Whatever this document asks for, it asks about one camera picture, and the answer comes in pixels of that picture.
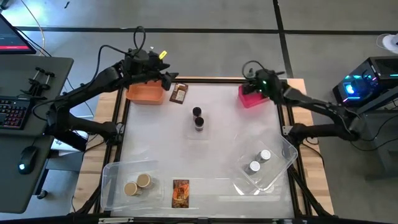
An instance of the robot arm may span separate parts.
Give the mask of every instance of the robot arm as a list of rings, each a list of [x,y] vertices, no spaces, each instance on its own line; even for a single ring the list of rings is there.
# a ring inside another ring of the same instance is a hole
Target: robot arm
[[[292,88],[278,78],[273,70],[262,69],[256,71],[252,78],[244,84],[244,93],[257,91],[264,97],[269,97],[275,104],[299,106],[301,108],[320,113],[332,119],[334,124],[306,126],[294,124],[289,132],[288,140],[293,144],[300,144],[308,137],[336,136],[347,141],[356,141],[359,135],[351,130],[353,121],[358,116],[344,106],[313,99],[299,90]]]
[[[76,118],[69,112],[70,109],[100,93],[110,93],[122,87],[128,88],[135,83],[159,80],[162,82],[162,87],[169,90],[172,80],[178,75],[160,72],[169,67],[170,65],[163,63],[157,53],[129,49],[124,60],[100,72],[92,82],[54,99],[47,113],[48,126],[45,133],[81,151],[86,148],[86,139],[73,130],[99,134],[107,144],[118,143],[119,136],[114,123],[97,123]]]

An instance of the silver lid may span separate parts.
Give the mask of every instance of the silver lid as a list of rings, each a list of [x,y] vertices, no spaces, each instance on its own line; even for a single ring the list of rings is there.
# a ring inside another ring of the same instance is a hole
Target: silver lid
[[[249,165],[250,169],[253,170],[254,172],[257,172],[260,170],[260,163],[257,161],[252,161]]]
[[[261,156],[261,159],[268,160],[269,158],[271,158],[271,152],[268,150],[263,150],[260,152],[260,156]]]

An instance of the white table surface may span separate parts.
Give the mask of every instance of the white table surface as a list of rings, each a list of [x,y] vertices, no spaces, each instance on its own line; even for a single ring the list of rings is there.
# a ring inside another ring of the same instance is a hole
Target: white table surface
[[[155,204],[143,203],[140,209],[112,211],[112,216],[294,217],[286,172],[265,192],[244,182],[236,184],[236,138],[263,129],[280,133],[273,102],[244,109],[238,86],[191,83],[182,105],[169,101],[172,86],[160,106],[131,103],[121,161],[157,160],[164,197]],[[205,130],[199,136],[192,129],[192,109],[196,106],[205,117]],[[174,179],[190,180],[189,208],[171,207]]]

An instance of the orange container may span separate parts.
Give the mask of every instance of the orange container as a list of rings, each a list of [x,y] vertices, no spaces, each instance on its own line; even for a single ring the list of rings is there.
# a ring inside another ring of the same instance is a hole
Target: orange container
[[[126,98],[136,104],[161,105],[164,99],[162,82],[149,81],[147,84],[130,85]]]

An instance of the gold lid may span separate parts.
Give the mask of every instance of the gold lid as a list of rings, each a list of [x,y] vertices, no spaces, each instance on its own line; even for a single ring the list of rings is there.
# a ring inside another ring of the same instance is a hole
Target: gold lid
[[[126,195],[128,196],[134,196],[135,194],[137,194],[137,191],[138,191],[138,186],[135,182],[127,183],[124,186],[124,193],[126,193]]]
[[[150,175],[148,174],[141,174],[137,178],[137,185],[139,187],[148,187],[150,184]]]

